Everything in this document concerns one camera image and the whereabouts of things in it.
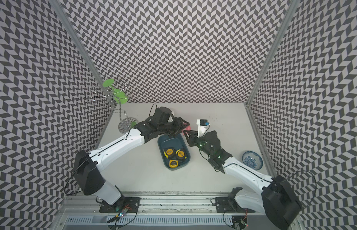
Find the teal plastic storage box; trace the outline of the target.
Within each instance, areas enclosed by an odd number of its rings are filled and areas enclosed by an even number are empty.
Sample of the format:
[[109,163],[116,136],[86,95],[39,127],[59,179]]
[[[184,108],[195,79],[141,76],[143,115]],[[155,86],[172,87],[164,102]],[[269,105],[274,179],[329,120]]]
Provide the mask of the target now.
[[[177,169],[185,167],[190,162],[191,155],[190,155],[190,152],[189,152],[181,134],[179,134],[173,138],[170,138],[168,135],[163,135],[158,139],[157,143],[158,143],[158,147],[159,147],[162,159],[163,159],[163,163],[167,169],[177,170]],[[171,169],[171,168],[169,168],[169,160],[177,160],[177,159],[176,159],[176,157],[174,157],[172,159],[167,159],[164,156],[164,149],[166,149],[166,148],[174,148],[175,151],[183,150],[186,153],[187,158],[184,161],[178,160],[179,166],[177,168]]]

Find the yellow black tape measure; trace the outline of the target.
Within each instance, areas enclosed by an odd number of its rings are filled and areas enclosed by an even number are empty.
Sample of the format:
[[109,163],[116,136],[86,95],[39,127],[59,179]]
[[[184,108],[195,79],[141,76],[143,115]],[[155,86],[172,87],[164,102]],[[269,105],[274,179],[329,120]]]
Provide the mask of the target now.
[[179,149],[176,151],[176,159],[177,160],[184,161],[186,158],[187,158],[187,155],[183,150]]
[[176,155],[176,151],[174,148],[166,148],[164,149],[164,156],[167,158],[167,159],[172,159],[174,158]]

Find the pink tape measure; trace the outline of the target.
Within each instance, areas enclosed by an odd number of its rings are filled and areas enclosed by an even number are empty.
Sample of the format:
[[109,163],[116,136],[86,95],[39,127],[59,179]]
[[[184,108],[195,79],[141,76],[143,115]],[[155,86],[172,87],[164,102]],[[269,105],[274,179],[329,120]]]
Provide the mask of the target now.
[[184,134],[185,131],[191,131],[191,126],[189,124],[185,124],[185,128],[182,130],[182,133]]

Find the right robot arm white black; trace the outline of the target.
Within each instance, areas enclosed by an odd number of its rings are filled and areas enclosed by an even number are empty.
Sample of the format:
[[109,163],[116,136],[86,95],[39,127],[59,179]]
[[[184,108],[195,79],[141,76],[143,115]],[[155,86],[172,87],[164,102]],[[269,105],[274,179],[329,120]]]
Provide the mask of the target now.
[[251,191],[239,190],[234,201],[243,209],[262,213],[280,230],[288,229],[303,206],[290,183],[282,176],[262,174],[238,161],[221,147],[216,131],[198,136],[197,131],[183,131],[188,145],[198,147],[208,156],[214,170],[242,181]]

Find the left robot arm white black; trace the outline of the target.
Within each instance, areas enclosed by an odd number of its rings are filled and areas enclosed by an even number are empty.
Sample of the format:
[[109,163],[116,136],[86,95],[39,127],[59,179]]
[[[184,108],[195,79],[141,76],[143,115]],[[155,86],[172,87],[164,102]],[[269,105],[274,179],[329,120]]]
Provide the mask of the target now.
[[111,163],[132,149],[142,146],[159,135],[174,137],[190,125],[181,117],[175,117],[167,107],[156,108],[154,114],[134,125],[127,134],[98,149],[76,154],[73,177],[86,196],[96,196],[108,205],[115,205],[122,198],[117,186],[101,174]]

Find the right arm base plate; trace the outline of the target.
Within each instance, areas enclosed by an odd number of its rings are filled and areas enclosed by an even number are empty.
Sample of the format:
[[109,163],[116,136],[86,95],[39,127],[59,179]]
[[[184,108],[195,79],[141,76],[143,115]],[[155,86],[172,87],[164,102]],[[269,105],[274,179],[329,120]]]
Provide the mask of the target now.
[[249,213],[255,212],[251,209],[241,208],[233,198],[229,198],[229,197],[215,197],[214,205],[216,207],[217,213],[225,213],[225,212],[246,213],[246,211],[248,211]]

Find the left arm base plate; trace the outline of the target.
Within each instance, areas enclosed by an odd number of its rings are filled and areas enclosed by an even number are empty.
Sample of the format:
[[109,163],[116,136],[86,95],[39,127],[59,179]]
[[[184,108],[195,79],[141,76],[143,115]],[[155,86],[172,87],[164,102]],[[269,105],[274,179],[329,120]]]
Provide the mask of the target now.
[[137,213],[140,207],[140,197],[121,197],[117,202],[110,205],[104,200],[98,202],[100,204],[100,213]]

